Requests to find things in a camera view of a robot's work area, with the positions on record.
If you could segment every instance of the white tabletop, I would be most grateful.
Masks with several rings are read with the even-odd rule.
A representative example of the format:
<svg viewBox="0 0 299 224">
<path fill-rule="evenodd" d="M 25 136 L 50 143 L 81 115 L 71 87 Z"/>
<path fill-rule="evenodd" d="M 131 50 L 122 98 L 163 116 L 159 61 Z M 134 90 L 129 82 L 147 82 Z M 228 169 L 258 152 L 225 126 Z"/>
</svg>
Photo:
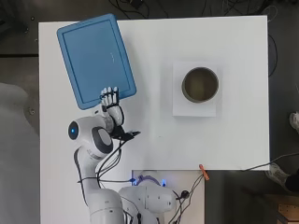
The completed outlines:
<svg viewBox="0 0 299 224">
<path fill-rule="evenodd" d="M 78 146 L 67 127 L 91 111 L 77 107 L 56 36 L 70 23 L 39 24 L 42 224 L 86 223 L 88 217 L 76 185 Z M 236 170 L 269 161 L 266 17 L 119 21 L 119 26 L 137 87 L 135 96 L 121 100 L 124 128 L 141 134 L 124 147 L 109 178 L 129 178 L 132 170 L 197 170 L 199 163 Z M 222 65 L 216 118 L 172 116 L 175 61 Z"/>
</svg>

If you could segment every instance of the blue plastic tray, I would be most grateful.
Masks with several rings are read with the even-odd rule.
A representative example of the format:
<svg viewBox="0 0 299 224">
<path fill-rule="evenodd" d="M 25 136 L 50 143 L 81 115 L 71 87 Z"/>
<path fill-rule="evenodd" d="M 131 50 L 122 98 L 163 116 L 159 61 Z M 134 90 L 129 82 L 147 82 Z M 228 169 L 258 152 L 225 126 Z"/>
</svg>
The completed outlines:
<svg viewBox="0 0 299 224">
<path fill-rule="evenodd" d="M 136 93 L 131 67 L 114 15 L 93 18 L 57 31 L 78 107 L 100 104 L 104 87 L 119 87 L 120 99 Z"/>
</svg>

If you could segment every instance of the metal bowl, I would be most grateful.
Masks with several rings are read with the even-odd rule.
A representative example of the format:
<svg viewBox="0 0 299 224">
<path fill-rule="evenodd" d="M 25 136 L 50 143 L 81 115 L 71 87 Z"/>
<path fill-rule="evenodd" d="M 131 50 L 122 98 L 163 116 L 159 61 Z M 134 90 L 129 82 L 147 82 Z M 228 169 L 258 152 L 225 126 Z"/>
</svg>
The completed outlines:
<svg viewBox="0 0 299 224">
<path fill-rule="evenodd" d="M 193 103 L 212 99 L 219 88 L 216 74 L 205 67 L 193 68 L 184 78 L 181 89 L 184 96 Z"/>
</svg>

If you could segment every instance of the wire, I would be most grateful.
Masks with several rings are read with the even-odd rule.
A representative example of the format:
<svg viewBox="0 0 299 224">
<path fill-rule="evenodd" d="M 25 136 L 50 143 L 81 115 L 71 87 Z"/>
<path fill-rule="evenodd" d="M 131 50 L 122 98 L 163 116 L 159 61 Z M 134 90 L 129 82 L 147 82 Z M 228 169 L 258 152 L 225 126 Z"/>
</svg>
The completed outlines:
<svg viewBox="0 0 299 224">
<path fill-rule="evenodd" d="M 114 162 L 116 162 L 116 160 L 119 159 L 119 156 L 120 156 L 120 153 L 118 154 L 117 157 L 114 158 L 113 161 L 110 162 L 110 164 L 109 164 L 107 167 L 105 167 L 105 168 L 102 170 L 102 172 L 104 172 L 105 170 L 109 169 L 109 168 L 114 164 Z"/>
<path fill-rule="evenodd" d="M 148 16 L 147 19 L 150 17 L 150 8 L 148 6 L 148 4 L 146 3 L 146 1 L 143 0 L 143 4 L 146 6 L 146 8 L 148 9 Z"/>
<path fill-rule="evenodd" d="M 266 10 L 269 10 L 268 13 L 265 13 L 267 15 L 267 17 L 269 17 L 271 15 L 271 9 L 270 8 L 274 8 L 275 9 L 275 15 L 271 18 L 271 19 L 268 19 L 268 22 L 272 21 L 278 14 L 278 8 L 276 6 L 269 6 L 267 8 L 265 8 L 263 10 L 263 13 L 265 13 Z"/>
<path fill-rule="evenodd" d="M 121 8 L 119 8 L 118 6 L 115 6 L 112 2 L 111 2 L 111 0 L 108 0 L 109 1 L 109 3 L 113 6 L 113 7 L 115 7 L 115 8 L 117 8 L 119 11 L 121 11 L 122 13 L 123 13 L 123 15 L 127 18 L 127 19 L 131 19 Z"/>
<path fill-rule="evenodd" d="M 241 16 L 244 16 L 243 13 L 240 10 L 238 10 L 237 8 L 233 7 L 233 10 L 236 11 L 237 13 L 239 13 Z"/>
<path fill-rule="evenodd" d="M 224 14 L 224 1 L 225 0 L 222 0 L 222 13 Z"/>
<path fill-rule="evenodd" d="M 272 72 L 270 73 L 270 75 L 268 76 L 268 77 L 271 77 L 271 76 L 273 76 L 275 70 L 276 70 L 277 67 L 278 67 L 278 47 L 277 47 L 277 43 L 275 42 L 273 36 L 271 36 L 271 35 L 268 35 L 268 36 L 269 36 L 269 37 L 272 39 L 272 41 L 273 41 L 274 48 L 275 48 L 275 54 L 276 54 L 276 60 L 275 60 L 274 68 L 273 68 Z"/>
<path fill-rule="evenodd" d="M 107 183 L 132 183 L 131 180 L 103 180 L 103 179 L 100 179 L 99 181 L 101 182 L 107 182 Z"/>
<path fill-rule="evenodd" d="M 100 168 L 99 168 L 99 170 L 98 170 L 98 172 L 96 173 L 96 178 L 97 179 L 100 179 L 100 177 L 102 176 L 102 175 L 104 175 L 106 172 L 108 172 L 109 170 L 111 170 L 112 168 L 114 168 L 119 162 L 120 162 L 120 160 L 121 160 L 121 147 L 125 144 L 126 142 L 121 142 L 121 140 L 120 140 L 120 144 L 119 144 L 119 146 L 118 146 L 118 148 L 117 149 L 115 149 L 104 161 L 103 161 L 103 163 L 101 164 L 101 166 L 100 166 Z M 111 167 L 110 168 L 108 168 L 107 170 L 105 170 L 104 172 L 102 171 L 102 169 L 103 169 L 103 167 L 104 167 L 104 165 L 113 157 L 113 155 L 115 154 L 115 153 L 117 153 L 117 152 L 119 152 L 119 158 L 116 160 L 116 162 L 113 164 L 113 165 L 111 165 Z"/>
<path fill-rule="evenodd" d="M 193 190 L 190 192 L 190 198 L 189 198 L 188 205 L 187 205 L 187 206 L 183 209 L 183 211 L 181 212 L 182 215 L 183 215 L 183 213 L 186 211 L 186 209 L 191 205 L 191 199 L 192 199 L 193 193 L 194 193 L 196 187 L 200 184 L 200 182 L 201 182 L 201 180 L 202 180 L 203 177 L 204 177 L 203 175 L 200 177 L 199 182 L 193 187 Z"/>
<path fill-rule="evenodd" d="M 203 175 L 199 175 L 196 180 L 194 181 L 193 185 L 192 185 L 192 189 L 190 191 L 190 196 L 189 196 L 189 203 L 191 203 L 191 197 L 193 195 L 193 192 L 195 190 L 195 188 L 199 185 L 200 181 L 202 180 L 203 178 Z M 178 211 L 180 210 L 181 206 L 179 206 L 177 212 L 175 213 L 175 215 L 170 219 L 170 221 L 168 222 L 168 224 L 171 224 L 171 222 L 175 219 L 175 217 L 177 216 L 178 214 Z"/>
<path fill-rule="evenodd" d="M 133 203 L 133 202 L 130 201 L 129 199 L 126 199 L 126 198 L 124 198 L 124 197 L 122 197 L 122 196 L 121 196 L 121 198 L 123 198 L 124 200 L 128 201 L 129 203 L 132 203 L 132 204 L 134 205 L 134 207 L 136 208 L 137 212 L 140 213 L 140 212 L 139 212 L 139 209 L 138 209 L 138 207 L 136 206 L 135 203 Z"/>
<path fill-rule="evenodd" d="M 180 200 L 180 198 L 179 198 L 179 196 L 178 196 L 178 194 L 173 190 L 173 192 L 176 194 L 176 196 L 177 196 L 177 200 L 178 200 L 178 202 L 179 202 L 179 216 L 181 217 L 181 215 L 182 215 L 182 202 L 181 202 L 181 200 Z"/>
<path fill-rule="evenodd" d="M 102 186 L 103 186 L 103 189 L 105 189 L 106 187 L 105 187 L 105 185 L 103 184 L 103 183 L 100 183 Z"/>
<path fill-rule="evenodd" d="M 248 4 L 248 6 L 247 6 L 247 13 L 246 13 L 246 14 L 249 14 L 249 10 L 250 10 L 250 2 L 251 2 L 251 0 L 249 0 L 249 4 Z"/>
<path fill-rule="evenodd" d="M 281 155 L 281 156 L 277 157 L 276 159 L 274 159 L 274 160 L 272 160 L 272 161 L 270 161 L 270 162 L 268 162 L 268 163 L 265 163 L 265 164 L 262 164 L 262 165 L 258 165 L 258 166 L 251 167 L 251 168 L 249 168 L 249 169 L 247 169 L 247 170 L 243 170 L 243 172 L 245 172 L 245 171 L 249 171 L 249 170 L 253 170 L 253 169 L 256 169 L 256 168 L 260 168 L 260 167 L 262 167 L 262 166 L 269 165 L 269 164 L 271 164 L 271 163 L 273 163 L 273 162 L 275 162 L 275 161 L 278 161 L 278 160 L 280 160 L 280 159 L 282 159 L 282 158 L 284 158 L 284 157 L 291 157 L 291 156 L 298 156 L 298 155 L 299 155 L 299 152 L 294 152 L 294 153 L 291 153 L 291 154 Z"/>
<path fill-rule="evenodd" d="M 133 216 L 130 213 L 124 211 L 124 209 L 122 211 L 125 214 L 125 224 L 128 224 L 128 216 L 130 217 L 131 221 L 133 222 L 133 219 L 134 219 Z"/>
<path fill-rule="evenodd" d="M 230 9 L 228 9 L 225 13 L 224 16 L 226 16 L 232 9 L 235 9 L 235 4 L 238 3 L 239 0 L 235 0 L 234 3 L 231 5 Z"/>
<path fill-rule="evenodd" d="M 138 15 L 142 16 L 143 19 L 148 19 L 148 18 L 146 18 L 142 13 L 140 13 L 140 12 L 138 12 L 138 11 L 123 10 L 123 9 L 121 8 L 120 4 L 119 4 L 119 0 L 115 0 L 115 1 L 116 1 L 116 4 L 118 5 L 118 9 L 119 9 L 120 11 L 122 11 L 122 12 L 124 12 L 124 13 L 126 13 L 126 12 L 129 12 L 129 13 L 135 13 L 135 14 L 138 14 Z"/>
<path fill-rule="evenodd" d="M 166 12 L 166 10 L 164 9 L 163 5 L 161 4 L 160 0 L 156 0 L 157 4 L 159 5 L 159 7 L 161 8 L 161 10 L 165 13 L 165 16 L 167 18 L 169 18 L 168 13 Z"/>
<path fill-rule="evenodd" d="M 204 4 L 204 9 L 203 9 L 203 11 L 202 11 L 202 17 L 204 16 L 204 12 L 205 12 L 205 10 L 206 10 L 206 1 L 205 1 L 205 4 Z"/>
<path fill-rule="evenodd" d="M 99 173 L 97 174 L 98 181 L 101 182 L 101 177 L 102 177 L 104 174 L 106 174 L 107 172 L 109 172 L 110 170 L 112 170 L 114 167 L 116 167 L 116 166 L 119 164 L 120 160 L 121 160 L 121 149 L 120 149 L 120 157 L 119 157 L 119 159 L 118 159 L 117 161 L 115 161 L 114 164 L 113 164 L 109 169 L 105 170 L 104 172 L 99 172 Z"/>
<path fill-rule="evenodd" d="M 121 12 L 123 13 L 123 15 L 124 15 L 127 19 L 129 19 L 129 20 L 130 20 L 131 18 L 127 15 L 127 13 L 135 13 L 135 14 L 140 15 L 140 16 L 143 17 L 144 19 L 147 19 L 142 13 L 140 13 L 140 12 L 138 12 L 138 11 L 123 10 L 123 9 L 121 8 L 121 6 L 120 6 L 118 0 L 116 0 L 116 4 L 117 4 L 117 5 L 115 5 L 114 3 L 112 3 L 111 0 L 108 0 L 108 1 L 109 1 L 109 3 L 110 3 L 113 7 L 115 7 L 115 8 L 118 9 L 119 11 L 121 11 Z"/>
</svg>

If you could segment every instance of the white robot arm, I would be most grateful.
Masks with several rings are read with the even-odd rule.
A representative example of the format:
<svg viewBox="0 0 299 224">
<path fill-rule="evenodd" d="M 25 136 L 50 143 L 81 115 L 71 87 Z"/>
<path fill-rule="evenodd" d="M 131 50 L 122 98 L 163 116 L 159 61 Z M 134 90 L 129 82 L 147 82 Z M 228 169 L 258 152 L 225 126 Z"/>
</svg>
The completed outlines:
<svg viewBox="0 0 299 224">
<path fill-rule="evenodd" d="M 128 187 L 120 193 L 101 189 L 95 168 L 113 150 L 112 138 L 134 138 L 121 127 L 124 116 L 119 106 L 118 89 L 102 91 L 103 115 L 96 113 L 73 121 L 69 125 L 69 137 L 80 144 L 74 154 L 78 168 L 82 195 L 90 210 L 92 224 L 159 224 L 152 213 L 170 211 L 176 205 L 172 190 L 148 183 L 146 186 Z"/>
</svg>

